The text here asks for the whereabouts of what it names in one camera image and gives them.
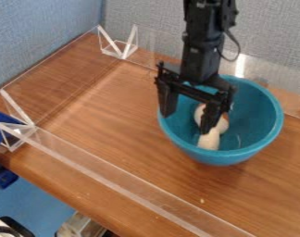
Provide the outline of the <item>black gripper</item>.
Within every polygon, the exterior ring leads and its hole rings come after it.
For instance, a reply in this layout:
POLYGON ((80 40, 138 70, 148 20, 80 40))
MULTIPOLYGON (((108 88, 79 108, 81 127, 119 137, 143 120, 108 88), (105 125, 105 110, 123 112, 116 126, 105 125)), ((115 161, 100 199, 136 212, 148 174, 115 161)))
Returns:
POLYGON ((156 63, 159 113, 167 118, 176 108, 178 96, 203 102, 199 120, 199 132, 206 135, 211 129, 226 132, 226 118, 220 108, 228 108, 232 102, 234 86, 219 75, 223 45, 208 45, 202 49, 184 46, 180 64, 156 63))

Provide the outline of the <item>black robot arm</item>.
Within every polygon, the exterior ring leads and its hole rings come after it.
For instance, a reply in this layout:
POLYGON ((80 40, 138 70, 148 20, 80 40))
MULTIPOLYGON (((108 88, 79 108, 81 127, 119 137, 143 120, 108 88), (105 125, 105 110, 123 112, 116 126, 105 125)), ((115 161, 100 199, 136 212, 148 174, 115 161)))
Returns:
POLYGON ((222 58, 236 59, 223 56, 223 45, 227 36, 240 47, 228 30, 236 25, 239 11, 235 0, 183 0, 183 14, 180 65, 163 61, 156 64, 159 113, 164 118, 174 114, 180 94, 204 103, 199 131, 207 134, 228 111, 236 92, 235 86, 219 75, 219 65, 222 58))

